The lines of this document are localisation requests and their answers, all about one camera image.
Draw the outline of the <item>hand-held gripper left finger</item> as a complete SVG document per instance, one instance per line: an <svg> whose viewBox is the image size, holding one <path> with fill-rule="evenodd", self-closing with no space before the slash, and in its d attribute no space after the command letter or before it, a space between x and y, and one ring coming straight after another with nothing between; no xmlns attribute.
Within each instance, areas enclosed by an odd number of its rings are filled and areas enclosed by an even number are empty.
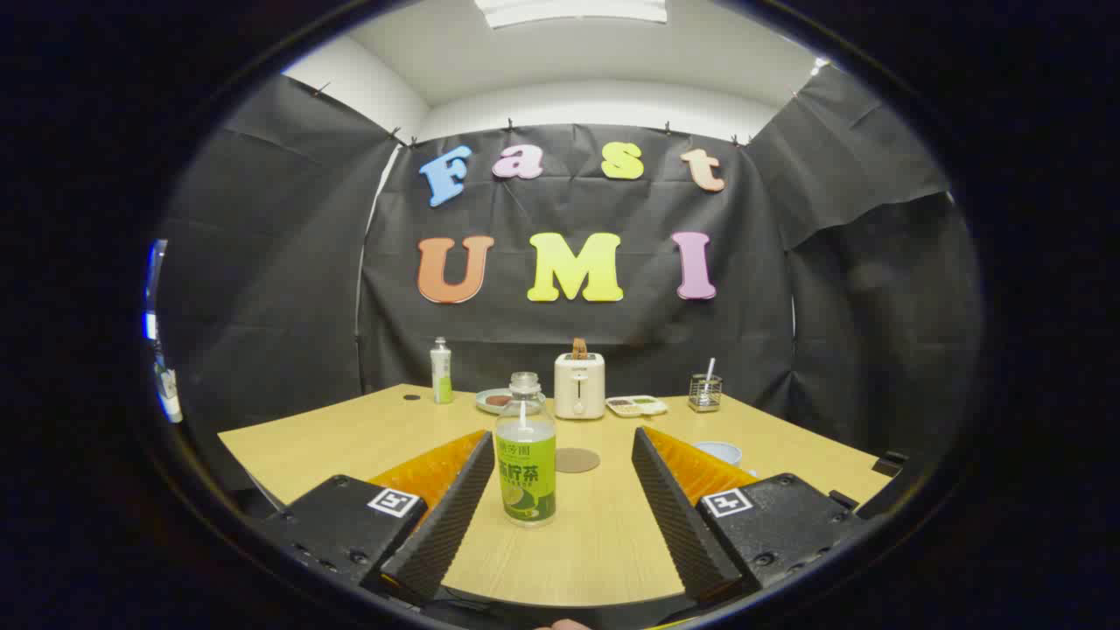
<svg viewBox="0 0 1120 630"><path fill-rule="evenodd" d="M444 585L494 470L474 430L363 481L336 474L256 527L305 569L409 605Z"/></svg>

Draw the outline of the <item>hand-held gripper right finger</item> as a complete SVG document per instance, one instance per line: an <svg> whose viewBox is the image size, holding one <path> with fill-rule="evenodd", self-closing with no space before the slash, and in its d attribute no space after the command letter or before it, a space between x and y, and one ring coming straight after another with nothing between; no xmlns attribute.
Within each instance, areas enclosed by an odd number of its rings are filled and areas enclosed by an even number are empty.
<svg viewBox="0 0 1120 630"><path fill-rule="evenodd" d="M867 528L804 479L757 479L653 428L633 434L632 462L684 593L704 605L795 577Z"/></svg>

